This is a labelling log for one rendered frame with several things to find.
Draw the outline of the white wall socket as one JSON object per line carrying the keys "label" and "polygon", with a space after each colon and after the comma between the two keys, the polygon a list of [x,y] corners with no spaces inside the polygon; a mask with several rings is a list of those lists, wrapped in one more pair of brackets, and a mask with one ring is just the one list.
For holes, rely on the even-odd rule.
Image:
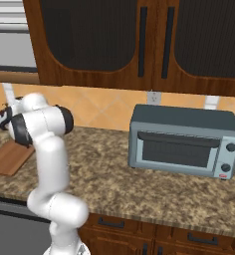
{"label": "white wall socket", "polygon": [[219,104],[219,96],[206,96],[204,102],[204,108],[206,110],[216,110]]}
{"label": "white wall socket", "polygon": [[161,103],[161,92],[150,91],[147,93],[147,102],[148,105],[159,106]]}

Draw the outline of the wooden cutting board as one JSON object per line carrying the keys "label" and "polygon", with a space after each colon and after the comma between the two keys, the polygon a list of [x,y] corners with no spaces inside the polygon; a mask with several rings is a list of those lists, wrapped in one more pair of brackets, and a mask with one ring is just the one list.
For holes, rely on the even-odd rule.
{"label": "wooden cutting board", "polygon": [[31,146],[25,147],[14,140],[7,141],[0,147],[0,174],[14,175],[33,152]]}

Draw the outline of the white wall switch plate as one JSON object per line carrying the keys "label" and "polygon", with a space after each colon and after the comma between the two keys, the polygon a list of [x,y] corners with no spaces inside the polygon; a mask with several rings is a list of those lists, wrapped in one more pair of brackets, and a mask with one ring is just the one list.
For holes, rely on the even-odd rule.
{"label": "white wall switch plate", "polygon": [[3,83],[2,84],[5,96],[6,96],[6,101],[9,106],[12,106],[16,103],[13,87],[10,83]]}

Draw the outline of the brown drawer front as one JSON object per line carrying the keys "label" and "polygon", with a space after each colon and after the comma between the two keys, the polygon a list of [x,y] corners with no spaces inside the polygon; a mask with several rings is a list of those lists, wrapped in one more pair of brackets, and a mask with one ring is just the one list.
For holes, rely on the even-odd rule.
{"label": "brown drawer front", "polygon": [[[188,232],[191,232],[195,237],[203,238],[203,239],[204,238],[211,239],[212,237],[217,237],[218,245],[217,246],[207,245],[207,244],[188,241],[187,240]],[[156,227],[156,233],[155,233],[155,243],[168,242],[171,244],[207,245],[210,248],[217,248],[217,249],[220,249],[220,248],[226,249],[234,242],[234,240],[235,240],[234,237],[216,235],[213,233],[204,233],[204,232],[199,232],[194,230],[181,229],[177,227],[160,226],[160,225]]]}
{"label": "brown drawer front", "polygon": [[[124,229],[113,228],[108,226],[103,226],[98,224],[99,217],[102,217],[104,221],[110,221],[114,223],[120,223],[124,221]],[[109,230],[111,232],[119,232],[121,234],[129,234],[139,237],[151,238],[154,234],[155,227],[151,223],[141,222],[132,219],[125,219],[114,216],[107,216],[101,214],[91,213],[89,219],[86,223],[87,226],[98,228],[101,230]]]}

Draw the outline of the grey toaster oven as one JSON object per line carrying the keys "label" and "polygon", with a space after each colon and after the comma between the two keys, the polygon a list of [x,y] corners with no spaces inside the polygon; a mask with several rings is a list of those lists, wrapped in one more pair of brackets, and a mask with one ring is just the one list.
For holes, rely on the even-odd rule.
{"label": "grey toaster oven", "polygon": [[[235,172],[235,115],[228,111],[153,105],[134,107],[128,160],[133,168],[230,179]],[[227,163],[231,170],[224,172]]]}

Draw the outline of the grey dishwasher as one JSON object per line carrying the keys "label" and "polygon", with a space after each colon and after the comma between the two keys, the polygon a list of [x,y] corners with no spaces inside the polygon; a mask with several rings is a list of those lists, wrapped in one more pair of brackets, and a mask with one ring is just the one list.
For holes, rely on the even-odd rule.
{"label": "grey dishwasher", "polygon": [[51,245],[49,225],[25,201],[0,197],[0,255],[43,255]]}

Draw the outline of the brown base cupboard door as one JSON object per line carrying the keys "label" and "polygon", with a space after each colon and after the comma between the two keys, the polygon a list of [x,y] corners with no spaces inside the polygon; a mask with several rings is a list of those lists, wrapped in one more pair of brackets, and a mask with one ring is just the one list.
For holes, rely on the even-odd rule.
{"label": "brown base cupboard door", "polygon": [[147,255],[152,255],[152,240],[132,237],[89,227],[79,230],[82,241],[92,255],[142,255],[143,244],[147,244]]}
{"label": "brown base cupboard door", "polygon": [[207,245],[156,242],[154,244],[152,255],[157,255],[158,247],[162,247],[162,255],[235,255],[235,240],[226,249],[210,248]]}

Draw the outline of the silver range hood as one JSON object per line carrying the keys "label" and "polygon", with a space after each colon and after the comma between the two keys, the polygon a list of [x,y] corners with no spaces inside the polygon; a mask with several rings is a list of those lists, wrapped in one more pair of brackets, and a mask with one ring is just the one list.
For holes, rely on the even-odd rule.
{"label": "silver range hood", "polygon": [[23,0],[0,0],[0,71],[37,72]]}

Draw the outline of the brown wall cupboard door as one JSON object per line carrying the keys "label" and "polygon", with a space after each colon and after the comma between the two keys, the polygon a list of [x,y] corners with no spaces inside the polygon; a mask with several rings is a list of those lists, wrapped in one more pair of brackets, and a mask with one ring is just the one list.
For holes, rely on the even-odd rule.
{"label": "brown wall cupboard door", "polygon": [[[42,85],[148,91],[155,0],[23,0]],[[147,7],[138,76],[140,7]]]}
{"label": "brown wall cupboard door", "polygon": [[[167,79],[161,77],[168,7],[174,7]],[[156,0],[157,92],[235,97],[235,0]]]}

